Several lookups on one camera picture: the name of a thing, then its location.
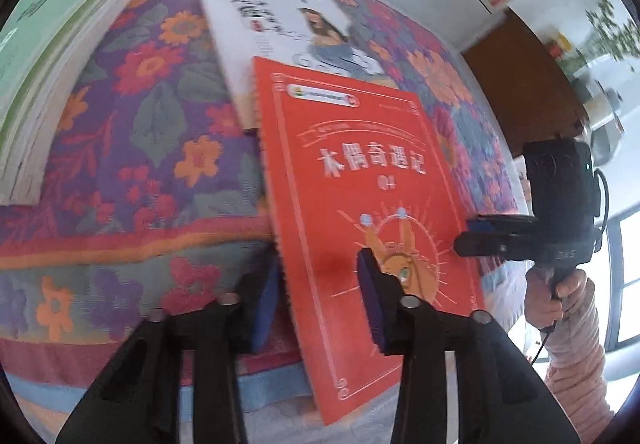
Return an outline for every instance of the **person's arm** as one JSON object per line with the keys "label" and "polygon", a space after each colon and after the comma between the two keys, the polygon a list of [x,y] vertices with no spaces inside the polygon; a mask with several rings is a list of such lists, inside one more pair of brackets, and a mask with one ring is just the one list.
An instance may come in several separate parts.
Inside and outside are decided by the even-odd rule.
{"label": "person's arm", "polygon": [[591,444],[613,417],[605,399],[604,348],[599,340],[594,284],[577,269],[558,284],[561,303],[551,300],[543,271],[529,271],[527,283],[527,321],[537,328],[557,321],[545,345],[550,360],[545,383],[574,424],[582,444]]}

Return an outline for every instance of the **woman illustration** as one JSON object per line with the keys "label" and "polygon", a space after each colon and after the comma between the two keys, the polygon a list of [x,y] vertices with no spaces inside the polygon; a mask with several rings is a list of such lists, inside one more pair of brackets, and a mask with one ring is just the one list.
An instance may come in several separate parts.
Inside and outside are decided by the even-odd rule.
{"label": "woman illustration", "polygon": [[347,71],[352,78],[397,88],[396,83],[388,76],[368,73],[356,61],[361,60],[362,57],[356,55],[349,44],[349,38],[344,36],[321,13],[309,8],[301,8],[300,12],[305,16],[306,22],[314,34],[312,44],[308,48],[313,57],[327,65]]}

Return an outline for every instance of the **metal bolt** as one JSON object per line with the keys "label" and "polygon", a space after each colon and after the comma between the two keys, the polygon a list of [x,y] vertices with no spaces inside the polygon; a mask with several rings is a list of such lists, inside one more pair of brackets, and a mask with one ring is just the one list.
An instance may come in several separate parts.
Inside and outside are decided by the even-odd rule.
{"label": "metal bolt", "polygon": [[151,312],[146,315],[146,319],[153,323],[159,323],[166,319],[166,310],[164,309],[151,309]]}
{"label": "metal bolt", "polygon": [[220,305],[235,305],[240,303],[240,296],[236,293],[225,293],[218,298]]}
{"label": "metal bolt", "polygon": [[400,305],[407,307],[407,309],[415,309],[416,307],[420,307],[420,298],[413,294],[406,294],[402,296]]}
{"label": "metal bolt", "polygon": [[486,310],[476,310],[471,315],[471,317],[481,323],[482,325],[486,325],[487,323],[491,323],[491,314],[489,314]]}

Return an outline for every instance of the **orange stripe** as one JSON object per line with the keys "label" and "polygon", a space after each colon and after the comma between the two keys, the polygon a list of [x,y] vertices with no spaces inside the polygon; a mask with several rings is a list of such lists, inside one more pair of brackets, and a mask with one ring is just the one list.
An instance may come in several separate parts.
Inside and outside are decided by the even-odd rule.
{"label": "orange stripe", "polygon": [[30,255],[0,257],[0,270],[26,269],[53,265],[122,264],[181,251],[189,247],[210,246],[235,241],[273,240],[273,234],[265,231],[241,233],[185,233],[171,239],[156,240],[138,247],[120,249],[85,249],[79,251],[49,251]]}

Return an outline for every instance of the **sweater sleeve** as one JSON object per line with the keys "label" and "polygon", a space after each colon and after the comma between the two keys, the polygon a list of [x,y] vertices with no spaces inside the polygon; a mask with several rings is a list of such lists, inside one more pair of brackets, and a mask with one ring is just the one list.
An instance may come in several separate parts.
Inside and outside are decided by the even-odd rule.
{"label": "sweater sleeve", "polygon": [[605,399],[604,348],[599,341],[594,290],[593,281],[588,280],[584,294],[564,312],[546,342],[550,365],[545,383],[582,444],[591,444],[614,415]]}

